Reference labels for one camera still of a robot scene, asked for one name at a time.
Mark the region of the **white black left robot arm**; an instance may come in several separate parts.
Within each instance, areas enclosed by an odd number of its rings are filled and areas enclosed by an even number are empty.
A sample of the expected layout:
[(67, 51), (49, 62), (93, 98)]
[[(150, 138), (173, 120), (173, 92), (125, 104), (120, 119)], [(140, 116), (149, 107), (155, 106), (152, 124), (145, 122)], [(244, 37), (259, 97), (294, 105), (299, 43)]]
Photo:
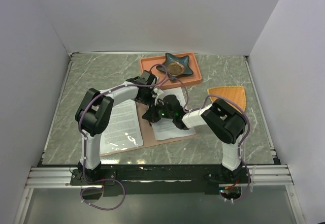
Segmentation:
[(103, 92), (95, 88), (86, 92), (75, 120), (83, 141), (78, 170), (88, 184), (96, 184), (102, 176), (100, 142), (102, 133), (109, 124), (112, 109), (127, 100), (150, 102), (152, 91), (158, 82), (157, 76), (144, 71), (140, 76), (127, 79)]

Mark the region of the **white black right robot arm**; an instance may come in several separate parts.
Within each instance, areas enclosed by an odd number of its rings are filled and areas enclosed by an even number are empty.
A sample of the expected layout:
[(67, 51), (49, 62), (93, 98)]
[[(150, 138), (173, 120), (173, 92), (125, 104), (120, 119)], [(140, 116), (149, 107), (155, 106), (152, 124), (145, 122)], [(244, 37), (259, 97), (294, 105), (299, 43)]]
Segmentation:
[(240, 176), (239, 148), (246, 137), (247, 116), (236, 103), (219, 95), (206, 97), (203, 107), (187, 111), (175, 95), (167, 95), (149, 105), (142, 118), (149, 123), (169, 119), (180, 130), (206, 125), (222, 142), (222, 177), (232, 183)]

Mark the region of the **printed white paper sheet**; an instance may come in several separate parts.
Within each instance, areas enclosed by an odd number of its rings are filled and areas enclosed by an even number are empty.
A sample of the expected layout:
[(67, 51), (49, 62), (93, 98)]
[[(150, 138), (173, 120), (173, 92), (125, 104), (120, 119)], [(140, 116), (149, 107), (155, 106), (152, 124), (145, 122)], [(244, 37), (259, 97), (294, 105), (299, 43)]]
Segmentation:
[(100, 154), (109, 155), (143, 146), (136, 103), (127, 100), (113, 107), (101, 136)]

